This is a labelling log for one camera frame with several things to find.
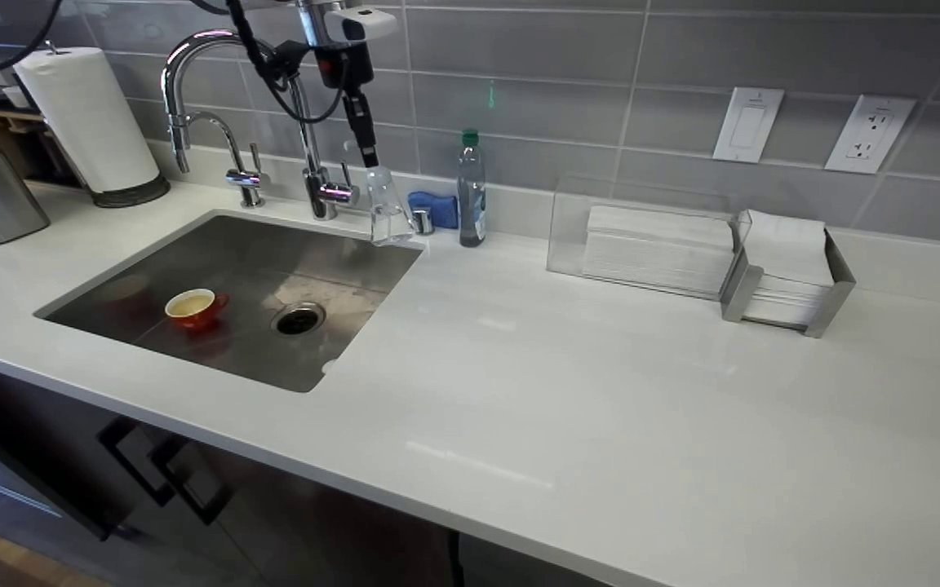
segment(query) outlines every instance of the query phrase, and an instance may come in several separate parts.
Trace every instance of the tile wall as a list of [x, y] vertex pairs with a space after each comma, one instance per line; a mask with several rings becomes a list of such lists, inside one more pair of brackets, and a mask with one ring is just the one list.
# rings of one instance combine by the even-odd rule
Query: tile wall
[[[487, 134], [492, 180], [551, 188], [597, 174], [700, 192], [686, 205], [764, 205], [833, 225], [940, 237], [940, 0], [388, 0], [367, 96], [396, 170], [449, 177], [457, 130]], [[292, 33], [288, 5], [254, 33]], [[148, 130], [164, 138], [155, 70], [193, 29], [224, 25], [186, 0], [67, 0], [57, 36], [108, 47]], [[764, 163], [716, 163], [735, 84], [784, 89]], [[189, 103], [240, 140], [300, 156], [292, 125], [234, 47], [201, 54]], [[822, 163], [859, 95], [917, 96], [883, 174]], [[337, 156], [341, 116], [322, 130]]]

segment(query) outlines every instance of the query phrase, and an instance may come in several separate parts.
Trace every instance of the electrical outlet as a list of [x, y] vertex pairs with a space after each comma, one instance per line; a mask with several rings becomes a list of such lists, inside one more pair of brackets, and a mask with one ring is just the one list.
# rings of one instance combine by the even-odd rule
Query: electrical outlet
[[906, 96], [860, 95], [829, 152], [826, 170], [878, 174], [909, 109], [915, 109], [915, 102]]
[[712, 156], [757, 163], [780, 103], [784, 90], [775, 89], [735, 89]]

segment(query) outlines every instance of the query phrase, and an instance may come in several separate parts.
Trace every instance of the white countertop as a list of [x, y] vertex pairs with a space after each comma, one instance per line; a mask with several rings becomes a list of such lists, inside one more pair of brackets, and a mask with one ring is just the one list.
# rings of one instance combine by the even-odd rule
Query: white countertop
[[291, 393], [31, 316], [234, 192], [41, 202], [0, 247], [0, 371], [609, 582], [940, 587], [940, 245], [840, 234], [860, 283], [803, 339], [433, 234]]

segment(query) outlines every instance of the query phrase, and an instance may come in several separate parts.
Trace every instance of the stainless steel sink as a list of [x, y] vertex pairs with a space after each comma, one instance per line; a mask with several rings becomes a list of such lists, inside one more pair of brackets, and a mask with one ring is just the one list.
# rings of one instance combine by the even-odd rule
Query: stainless steel sink
[[[210, 214], [40, 311], [41, 319], [121, 339], [291, 392], [313, 392], [414, 263], [410, 247]], [[220, 292], [220, 321], [179, 333], [164, 303], [189, 288]]]

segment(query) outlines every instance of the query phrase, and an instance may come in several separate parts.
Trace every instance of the faucet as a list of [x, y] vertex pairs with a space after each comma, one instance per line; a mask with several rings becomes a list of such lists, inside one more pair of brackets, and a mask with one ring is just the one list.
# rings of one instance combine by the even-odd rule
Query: faucet
[[217, 41], [232, 41], [232, 45], [240, 45], [240, 40], [232, 33], [232, 29], [201, 29], [201, 33], [193, 33], [186, 36], [179, 45], [173, 45], [173, 53], [167, 54], [167, 66], [161, 70], [161, 95], [164, 95], [164, 106], [167, 106], [167, 125], [169, 125], [169, 143], [173, 143], [173, 161], [176, 166], [186, 174], [189, 163], [186, 163], [186, 146], [189, 146], [189, 126], [193, 125], [211, 125], [220, 130], [229, 149], [232, 149], [232, 166], [224, 177], [240, 188], [240, 205], [262, 205], [262, 156], [254, 149], [254, 143], [248, 146], [250, 149], [250, 166], [248, 170], [240, 163], [240, 149], [237, 149], [237, 140], [232, 134], [232, 126], [217, 116], [217, 114], [210, 114], [210, 109], [195, 109], [189, 114], [186, 103], [182, 103], [182, 79], [186, 79], [186, 68], [189, 63], [206, 53], [210, 45], [217, 45]]

